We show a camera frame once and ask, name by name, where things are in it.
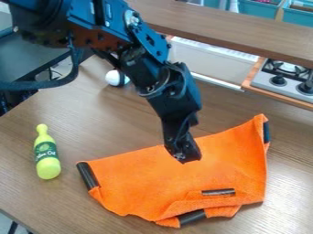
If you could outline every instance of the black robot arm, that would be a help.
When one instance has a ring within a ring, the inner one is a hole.
[[[75,48],[86,47],[112,63],[160,117],[168,152],[181,163],[200,160],[200,149],[189,132],[190,126],[198,124],[198,87],[185,64],[167,61],[166,37],[152,30],[125,1],[0,1],[10,5],[14,26],[24,39],[46,47],[70,47],[74,65]],[[77,68],[70,80],[76,76]]]

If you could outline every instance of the wire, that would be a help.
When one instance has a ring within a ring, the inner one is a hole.
[[[70,49],[70,57],[73,67],[66,77],[60,80],[49,80],[49,81],[17,81],[17,82],[4,82],[0,81],[0,90],[40,90],[55,88],[62,86],[74,81],[79,73],[79,54],[76,48],[72,44],[72,35],[69,33],[68,36]]]

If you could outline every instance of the orange towel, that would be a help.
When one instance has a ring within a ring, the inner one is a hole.
[[[163,226],[179,228],[197,216],[232,217],[241,205],[264,200],[269,133],[262,114],[196,142],[201,160],[184,165],[159,145],[78,167],[93,173],[89,193],[105,208]],[[221,189],[231,193],[211,191]]]

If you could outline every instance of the wooden table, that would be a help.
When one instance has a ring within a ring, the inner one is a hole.
[[[265,202],[234,218],[202,220],[181,230],[137,217],[121,218],[89,197],[75,167],[80,160],[162,143],[161,125],[132,87],[103,81],[97,58],[70,85],[42,90],[0,119],[0,209],[35,233],[311,233],[313,229],[313,113],[252,93],[201,83],[203,111],[195,136],[226,130],[263,112],[271,123]],[[62,174],[40,180],[33,162],[35,128],[49,126],[58,142]]]

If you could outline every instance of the stovetop burner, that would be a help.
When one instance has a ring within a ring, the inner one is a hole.
[[[312,69],[279,60],[268,59],[264,64],[262,71],[273,75],[283,74],[286,78],[304,82],[309,78]]]
[[[313,69],[268,59],[251,85],[313,104]]]

